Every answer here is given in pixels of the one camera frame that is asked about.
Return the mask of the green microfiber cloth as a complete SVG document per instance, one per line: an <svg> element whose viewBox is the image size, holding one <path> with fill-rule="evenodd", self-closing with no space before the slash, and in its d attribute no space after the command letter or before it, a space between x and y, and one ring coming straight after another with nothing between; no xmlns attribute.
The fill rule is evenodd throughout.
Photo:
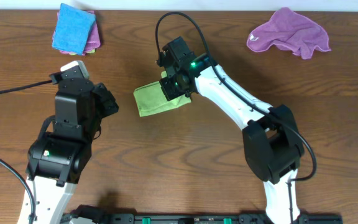
<svg viewBox="0 0 358 224"><path fill-rule="evenodd" d="M134 90L134 98L140 117L174 110L191 103L191 98L179 96L168 101L163 94L159 81L140 86Z"/></svg>

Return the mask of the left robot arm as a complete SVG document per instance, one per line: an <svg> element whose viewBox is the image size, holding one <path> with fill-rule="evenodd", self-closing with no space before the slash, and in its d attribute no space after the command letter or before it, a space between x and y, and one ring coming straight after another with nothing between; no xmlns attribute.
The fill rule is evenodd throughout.
<svg viewBox="0 0 358 224"><path fill-rule="evenodd" d="M117 113L115 97L103 83L71 78L58 83L55 113L48 117L28 151L27 184L19 223L25 212L34 223L60 223L80 175L91 158L103 118Z"/></svg>

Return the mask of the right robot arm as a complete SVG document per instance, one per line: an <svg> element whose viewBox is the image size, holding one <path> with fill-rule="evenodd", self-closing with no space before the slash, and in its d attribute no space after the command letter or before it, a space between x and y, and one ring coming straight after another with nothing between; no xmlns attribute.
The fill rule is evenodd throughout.
<svg viewBox="0 0 358 224"><path fill-rule="evenodd" d="M251 171L264 183L266 214L273 223L291 223L300 216L291 179L304 153L292 112L274 108L245 91L207 54L196 56L178 37L158 48L157 65L168 101L197 93L215 103L241 129L244 155Z"/></svg>

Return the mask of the green folded cloth bottom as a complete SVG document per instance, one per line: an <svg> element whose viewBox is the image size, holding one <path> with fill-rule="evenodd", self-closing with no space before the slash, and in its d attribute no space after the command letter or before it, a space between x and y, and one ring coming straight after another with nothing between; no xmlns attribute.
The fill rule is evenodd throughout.
<svg viewBox="0 0 358 224"><path fill-rule="evenodd" d="M77 54L77 53L74 53L74 52L70 52L68 54L69 55L82 55L82 56L85 56L86 54L94 54L95 51L96 51L96 49L91 49L91 50L84 51L82 54Z"/></svg>

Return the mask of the purple folded cloth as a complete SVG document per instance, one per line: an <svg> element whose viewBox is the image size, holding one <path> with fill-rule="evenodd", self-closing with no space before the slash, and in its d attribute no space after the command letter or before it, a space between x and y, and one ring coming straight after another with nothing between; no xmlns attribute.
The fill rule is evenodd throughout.
<svg viewBox="0 0 358 224"><path fill-rule="evenodd" d="M86 12L94 14L94 11L92 11L92 10L88 10ZM84 51L91 50L91 49L97 49L100 46L101 46L101 39L99 36L98 25L97 25L97 22L95 21L93 24L93 27L89 33L88 40L86 42ZM70 53L70 52L64 51L64 50L59 50L59 51L61 54Z"/></svg>

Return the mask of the blue folded cloth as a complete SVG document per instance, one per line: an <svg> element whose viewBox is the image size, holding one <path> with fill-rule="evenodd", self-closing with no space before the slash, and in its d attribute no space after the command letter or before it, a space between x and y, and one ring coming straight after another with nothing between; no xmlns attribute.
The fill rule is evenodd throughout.
<svg viewBox="0 0 358 224"><path fill-rule="evenodd" d="M95 21L94 14L61 3L57 24L52 35L52 47L57 50L82 54Z"/></svg>

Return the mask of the purple crumpled cloth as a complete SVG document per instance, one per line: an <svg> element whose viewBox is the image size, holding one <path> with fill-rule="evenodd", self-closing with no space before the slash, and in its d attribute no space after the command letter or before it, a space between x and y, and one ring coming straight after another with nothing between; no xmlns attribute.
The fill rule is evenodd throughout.
<svg viewBox="0 0 358 224"><path fill-rule="evenodd" d="M265 52L272 46L303 60L314 52L330 52L329 36L315 21L283 7L273 13L268 22L255 28L248 36L246 46L253 52Z"/></svg>

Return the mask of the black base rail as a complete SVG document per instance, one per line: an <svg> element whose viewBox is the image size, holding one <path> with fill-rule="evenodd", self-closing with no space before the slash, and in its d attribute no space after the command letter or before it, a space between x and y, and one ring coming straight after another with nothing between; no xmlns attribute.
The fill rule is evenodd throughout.
<svg viewBox="0 0 358 224"><path fill-rule="evenodd" d="M64 214L63 224L269 224L272 221L262 213L240 215L134 215L108 213L102 209L80 205L71 213Z"/></svg>

